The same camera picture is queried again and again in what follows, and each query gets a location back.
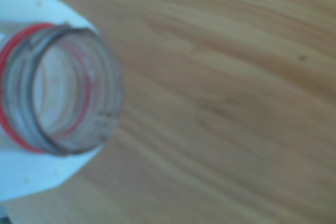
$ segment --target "red ring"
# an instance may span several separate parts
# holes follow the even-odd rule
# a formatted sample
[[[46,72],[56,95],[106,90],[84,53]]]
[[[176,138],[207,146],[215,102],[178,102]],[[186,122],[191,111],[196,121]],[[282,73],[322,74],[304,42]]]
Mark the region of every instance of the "red ring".
[[[40,23],[40,24],[35,24],[30,27],[27,27],[23,29],[22,31],[18,32],[15,34],[3,47],[3,49],[0,51],[0,83],[3,81],[3,72],[6,67],[7,59],[11,55],[11,52],[13,49],[26,37],[28,37],[31,34],[36,33],[39,30],[49,28],[54,26],[53,24],[50,23]],[[0,97],[2,97],[3,90],[0,85]],[[4,131],[7,133],[7,135],[14,140],[17,144],[22,146],[23,148],[35,152],[35,153],[41,153],[42,151],[27,144],[11,127],[9,124],[7,117],[5,115],[2,103],[0,102],[0,124],[2,125]]]

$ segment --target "dark spot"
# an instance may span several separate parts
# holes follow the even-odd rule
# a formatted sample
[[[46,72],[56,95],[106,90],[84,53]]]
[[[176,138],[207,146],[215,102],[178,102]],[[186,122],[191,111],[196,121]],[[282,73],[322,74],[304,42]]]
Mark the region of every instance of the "dark spot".
[[[307,56],[305,55],[301,55],[299,58],[298,58],[299,61],[306,61],[307,60]]]

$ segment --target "bottle opening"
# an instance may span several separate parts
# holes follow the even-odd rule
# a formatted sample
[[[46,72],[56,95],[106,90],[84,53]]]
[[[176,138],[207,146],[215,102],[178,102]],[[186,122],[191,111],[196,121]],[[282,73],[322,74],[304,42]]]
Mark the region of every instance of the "bottle opening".
[[[88,29],[44,29],[23,41],[6,65],[8,121],[26,143],[45,152],[97,147],[116,127],[121,103],[118,64]]]

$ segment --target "bottle neck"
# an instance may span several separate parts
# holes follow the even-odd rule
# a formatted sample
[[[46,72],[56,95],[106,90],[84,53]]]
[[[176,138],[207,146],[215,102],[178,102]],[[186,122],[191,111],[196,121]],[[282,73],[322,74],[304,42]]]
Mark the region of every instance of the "bottle neck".
[[[0,53],[0,123],[33,152],[86,152],[108,139],[121,108],[121,74],[87,29],[38,24]]]

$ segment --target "wood grain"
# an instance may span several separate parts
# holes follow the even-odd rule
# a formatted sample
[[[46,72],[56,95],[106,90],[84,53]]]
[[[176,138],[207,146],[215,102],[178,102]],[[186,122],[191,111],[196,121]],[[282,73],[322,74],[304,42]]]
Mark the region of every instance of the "wood grain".
[[[336,0],[64,0],[120,58],[125,105],[14,223],[336,223]]]

